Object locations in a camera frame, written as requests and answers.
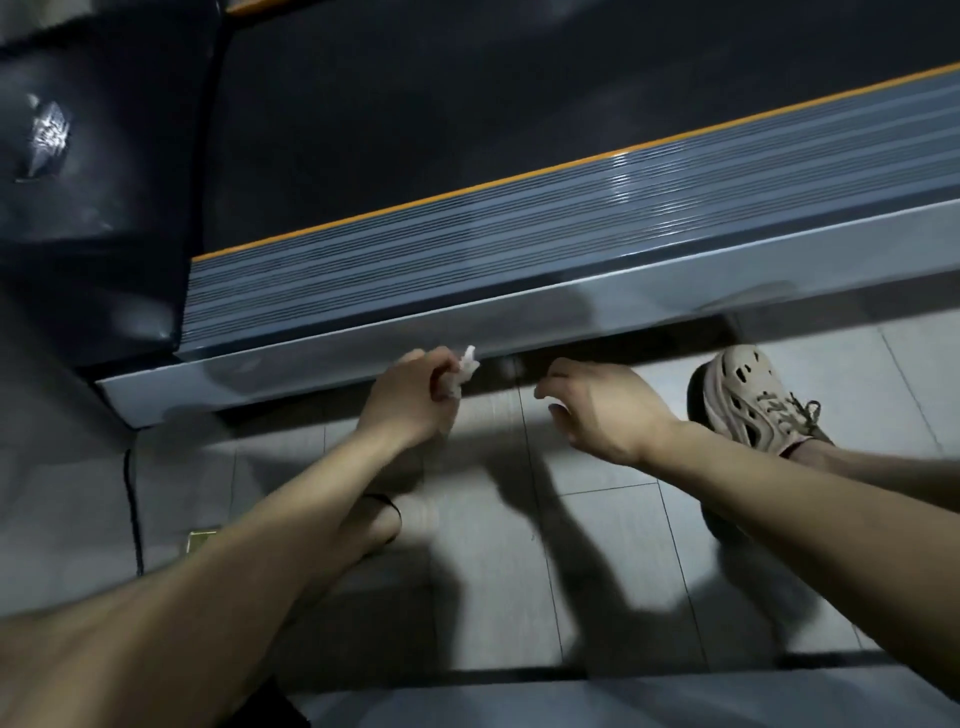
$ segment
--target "shoelace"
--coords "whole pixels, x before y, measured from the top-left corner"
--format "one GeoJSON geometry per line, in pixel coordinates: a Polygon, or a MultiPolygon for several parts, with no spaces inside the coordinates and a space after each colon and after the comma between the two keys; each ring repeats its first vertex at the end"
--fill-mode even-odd
{"type": "Polygon", "coordinates": [[[812,437],[814,430],[817,428],[817,423],[820,422],[821,406],[816,400],[810,400],[807,404],[802,404],[791,393],[790,399],[783,401],[773,392],[763,392],[756,400],[758,402],[768,402],[766,406],[768,414],[777,412],[780,414],[780,425],[787,425],[788,428],[796,429],[802,435],[812,437]]]}

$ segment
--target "small gold object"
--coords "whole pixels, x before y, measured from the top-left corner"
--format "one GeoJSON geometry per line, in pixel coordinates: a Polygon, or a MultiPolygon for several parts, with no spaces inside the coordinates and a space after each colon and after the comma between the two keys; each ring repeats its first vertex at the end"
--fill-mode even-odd
{"type": "Polygon", "coordinates": [[[190,531],[190,535],[186,537],[186,552],[193,553],[196,551],[218,530],[218,528],[210,528],[205,531],[190,531]]]}

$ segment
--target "white tissue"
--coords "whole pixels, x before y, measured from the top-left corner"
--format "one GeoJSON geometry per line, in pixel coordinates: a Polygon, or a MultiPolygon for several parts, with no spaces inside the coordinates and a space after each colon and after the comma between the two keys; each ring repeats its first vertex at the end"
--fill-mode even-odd
{"type": "Polygon", "coordinates": [[[470,381],[473,373],[480,368],[480,362],[473,358],[475,347],[467,347],[460,359],[459,372],[444,372],[437,380],[437,387],[445,397],[458,400],[463,393],[460,387],[470,381]]]}

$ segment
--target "hand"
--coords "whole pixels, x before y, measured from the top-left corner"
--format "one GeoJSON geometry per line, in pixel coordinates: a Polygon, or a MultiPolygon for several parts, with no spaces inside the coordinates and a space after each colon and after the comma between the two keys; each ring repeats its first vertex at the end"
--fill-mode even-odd
{"type": "Polygon", "coordinates": [[[404,354],[373,383],[357,431],[382,433],[401,449],[419,445],[438,432],[446,434],[460,403],[434,400],[432,389],[438,374],[458,368],[459,359],[447,347],[404,354]]]}
{"type": "Polygon", "coordinates": [[[618,364],[556,359],[534,397],[570,445],[617,465],[649,465],[680,420],[639,375],[618,364]]]}

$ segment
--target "treadmill belt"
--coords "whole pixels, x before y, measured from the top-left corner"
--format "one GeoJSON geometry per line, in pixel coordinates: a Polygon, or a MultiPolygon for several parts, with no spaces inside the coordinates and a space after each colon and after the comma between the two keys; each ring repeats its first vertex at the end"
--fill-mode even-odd
{"type": "Polygon", "coordinates": [[[229,43],[203,250],[960,60],[941,0],[327,0],[229,43]]]}

